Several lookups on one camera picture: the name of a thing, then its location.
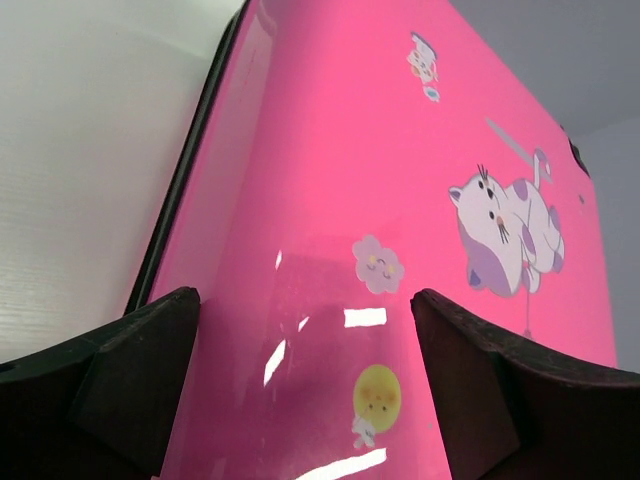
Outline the pink kids suitcase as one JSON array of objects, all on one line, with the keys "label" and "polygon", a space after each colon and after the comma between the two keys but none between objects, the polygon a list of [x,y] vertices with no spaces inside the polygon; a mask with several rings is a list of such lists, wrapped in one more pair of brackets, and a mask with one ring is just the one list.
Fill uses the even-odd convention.
[{"label": "pink kids suitcase", "polygon": [[151,295],[201,320],[165,479],[446,479],[430,288],[616,364],[591,179],[447,1],[251,1]]}]

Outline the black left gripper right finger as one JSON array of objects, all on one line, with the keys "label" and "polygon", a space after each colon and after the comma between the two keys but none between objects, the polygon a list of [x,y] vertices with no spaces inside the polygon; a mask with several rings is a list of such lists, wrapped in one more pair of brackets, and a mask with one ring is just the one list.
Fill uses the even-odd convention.
[{"label": "black left gripper right finger", "polygon": [[638,478],[638,374],[547,348],[432,289],[411,310],[453,478]]}]

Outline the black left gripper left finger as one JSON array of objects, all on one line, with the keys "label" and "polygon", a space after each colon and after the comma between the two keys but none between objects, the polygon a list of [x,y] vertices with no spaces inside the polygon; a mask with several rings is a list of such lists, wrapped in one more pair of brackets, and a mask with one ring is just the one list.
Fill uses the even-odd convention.
[{"label": "black left gripper left finger", "polygon": [[180,287],[124,317],[1,365],[4,479],[160,474],[196,337]]}]

